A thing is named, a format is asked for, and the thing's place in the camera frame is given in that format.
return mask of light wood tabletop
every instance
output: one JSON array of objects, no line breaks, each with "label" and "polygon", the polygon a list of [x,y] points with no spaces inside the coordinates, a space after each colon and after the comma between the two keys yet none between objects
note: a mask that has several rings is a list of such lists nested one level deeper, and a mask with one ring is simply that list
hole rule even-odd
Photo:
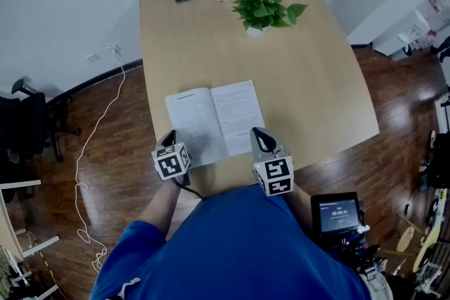
[{"label": "light wood tabletop", "polygon": [[[287,144],[295,169],[374,135],[378,123],[361,69],[324,0],[307,4],[296,26],[246,35],[233,4],[141,0],[141,43],[157,138],[172,129],[165,96],[252,79],[266,128]],[[251,153],[191,171],[204,195],[255,182]]]}]

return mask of person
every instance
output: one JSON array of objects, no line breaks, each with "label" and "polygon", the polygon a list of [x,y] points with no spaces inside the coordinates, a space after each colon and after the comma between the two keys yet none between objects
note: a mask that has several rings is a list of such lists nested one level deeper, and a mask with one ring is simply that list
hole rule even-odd
[{"label": "person", "polygon": [[305,235],[311,203],[300,187],[207,197],[166,241],[179,193],[161,185],[103,264],[90,300],[371,298],[352,269]]}]

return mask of black cable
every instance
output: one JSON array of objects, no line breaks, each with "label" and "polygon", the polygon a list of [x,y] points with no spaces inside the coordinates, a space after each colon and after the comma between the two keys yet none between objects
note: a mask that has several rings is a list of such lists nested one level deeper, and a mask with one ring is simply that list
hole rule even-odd
[{"label": "black cable", "polygon": [[198,192],[196,192],[194,189],[188,188],[187,186],[180,184],[178,181],[175,180],[175,178],[171,178],[170,180],[172,180],[172,182],[175,185],[179,186],[181,189],[184,189],[185,191],[189,191],[190,193],[196,194],[201,200],[203,200],[203,196],[200,195]]}]

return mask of black and white marker cube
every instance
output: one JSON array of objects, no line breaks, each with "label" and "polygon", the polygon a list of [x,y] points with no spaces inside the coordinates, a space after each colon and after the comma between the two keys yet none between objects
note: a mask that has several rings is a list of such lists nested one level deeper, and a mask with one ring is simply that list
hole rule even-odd
[{"label": "black and white marker cube", "polygon": [[161,180],[185,174],[191,164],[191,159],[184,143],[159,148],[152,152],[152,157]]},{"label": "black and white marker cube", "polygon": [[253,170],[267,196],[294,190],[294,164],[291,156],[254,163]]}]

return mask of small monitor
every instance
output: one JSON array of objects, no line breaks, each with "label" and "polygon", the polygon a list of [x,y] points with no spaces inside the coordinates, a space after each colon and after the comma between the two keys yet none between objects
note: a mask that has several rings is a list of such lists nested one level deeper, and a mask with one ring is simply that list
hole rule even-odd
[{"label": "small monitor", "polygon": [[361,226],[356,193],[315,195],[311,209],[314,232],[319,236],[347,233]]}]

